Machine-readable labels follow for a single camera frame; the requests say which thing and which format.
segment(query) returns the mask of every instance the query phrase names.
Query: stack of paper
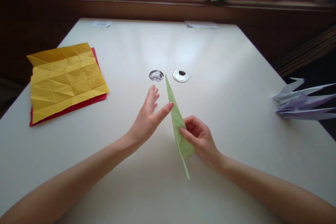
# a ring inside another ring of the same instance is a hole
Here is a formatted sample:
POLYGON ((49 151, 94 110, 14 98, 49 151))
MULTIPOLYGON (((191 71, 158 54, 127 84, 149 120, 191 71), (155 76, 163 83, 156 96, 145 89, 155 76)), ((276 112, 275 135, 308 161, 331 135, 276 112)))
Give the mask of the stack of paper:
POLYGON ((31 126, 103 100, 109 92, 88 43, 27 57, 34 66, 31 126))
POLYGON ((330 118, 336 118, 334 113, 326 113, 335 108, 320 108, 313 109, 332 98, 336 97, 336 94, 323 95, 323 96, 308 96, 311 93, 319 91, 324 87, 328 87, 334 84, 327 84, 317 87, 311 87, 303 90, 294 91, 301 86, 305 80, 299 78, 291 78, 296 80, 295 82, 288 84, 278 95, 273 99, 279 101, 277 113, 284 119, 303 119, 303 120, 324 120, 330 118))

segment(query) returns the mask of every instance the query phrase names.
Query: hole in table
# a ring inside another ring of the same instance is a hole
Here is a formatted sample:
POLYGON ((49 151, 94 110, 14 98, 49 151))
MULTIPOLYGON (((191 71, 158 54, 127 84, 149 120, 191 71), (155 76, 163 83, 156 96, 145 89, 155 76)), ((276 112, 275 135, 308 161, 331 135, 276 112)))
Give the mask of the hole in table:
POLYGON ((189 74, 186 71, 179 69, 174 71, 173 78, 177 82, 183 83, 189 80, 189 74))
POLYGON ((155 82, 160 82, 163 80, 163 73, 159 70, 153 70, 149 73, 149 78, 152 80, 152 81, 155 81, 155 82))

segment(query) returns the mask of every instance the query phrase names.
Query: hand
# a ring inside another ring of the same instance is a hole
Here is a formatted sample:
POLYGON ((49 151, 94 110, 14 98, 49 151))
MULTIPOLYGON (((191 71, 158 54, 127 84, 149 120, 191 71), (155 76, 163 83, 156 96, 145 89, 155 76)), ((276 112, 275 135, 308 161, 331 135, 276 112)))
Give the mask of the hand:
POLYGON ((195 148, 204 163, 220 172, 224 156, 217 149, 208 126, 193 115, 184 118, 184 123, 187 129, 180 128, 182 136, 195 148))
POLYGON ((174 107, 174 103, 168 103, 154 115, 153 112, 158 106, 156 100, 159 97, 160 95, 158 94, 158 89, 155 85, 153 85, 149 89, 145 103, 143 104, 138 117, 129 131, 132 136, 141 143, 146 142, 151 137, 162 120, 174 107))

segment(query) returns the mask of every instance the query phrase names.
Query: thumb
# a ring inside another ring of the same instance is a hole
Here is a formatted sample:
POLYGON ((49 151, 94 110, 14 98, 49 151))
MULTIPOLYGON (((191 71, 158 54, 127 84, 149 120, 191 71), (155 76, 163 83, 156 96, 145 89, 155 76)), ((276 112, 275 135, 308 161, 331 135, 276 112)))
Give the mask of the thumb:
POLYGON ((189 131, 185 128, 180 128, 179 132, 181 135, 192 145, 195 146, 197 144, 198 138, 194 137, 189 131))
POLYGON ((174 107, 174 103, 168 103, 155 114, 155 121, 159 125, 174 107))

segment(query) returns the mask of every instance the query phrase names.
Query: grommet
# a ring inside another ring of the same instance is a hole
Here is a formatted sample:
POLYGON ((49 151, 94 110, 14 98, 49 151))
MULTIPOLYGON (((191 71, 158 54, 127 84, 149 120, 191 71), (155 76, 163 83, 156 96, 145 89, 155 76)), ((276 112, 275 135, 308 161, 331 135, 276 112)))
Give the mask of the grommet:
POLYGON ((187 80, 189 80, 189 74, 184 70, 176 70, 173 73, 173 78, 177 82, 183 83, 183 82, 186 82, 187 80))

